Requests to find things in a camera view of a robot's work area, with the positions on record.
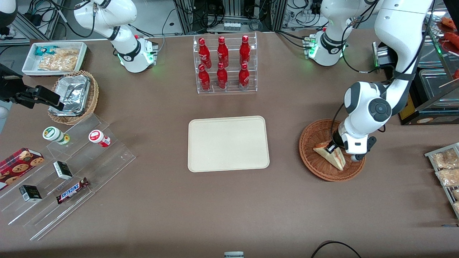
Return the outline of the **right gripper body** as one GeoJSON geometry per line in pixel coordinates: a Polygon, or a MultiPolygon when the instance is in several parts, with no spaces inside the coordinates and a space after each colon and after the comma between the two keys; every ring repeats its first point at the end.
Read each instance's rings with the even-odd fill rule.
{"type": "Polygon", "coordinates": [[[35,102],[32,100],[30,90],[32,87],[24,84],[22,76],[8,68],[0,65],[0,100],[33,108],[35,102]]]}

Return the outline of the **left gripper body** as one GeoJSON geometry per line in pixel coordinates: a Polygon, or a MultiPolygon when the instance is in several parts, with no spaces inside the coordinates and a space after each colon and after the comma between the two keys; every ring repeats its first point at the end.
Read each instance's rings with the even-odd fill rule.
{"type": "Polygon", "coordinates": [[[334,133],[341,135],[345,147],[340,148],[351,155],[353,162],[363,160],[368,152],[369,134],[354,134],[352,131],[346,129],[345,124],[340,124],[334,133]]]}

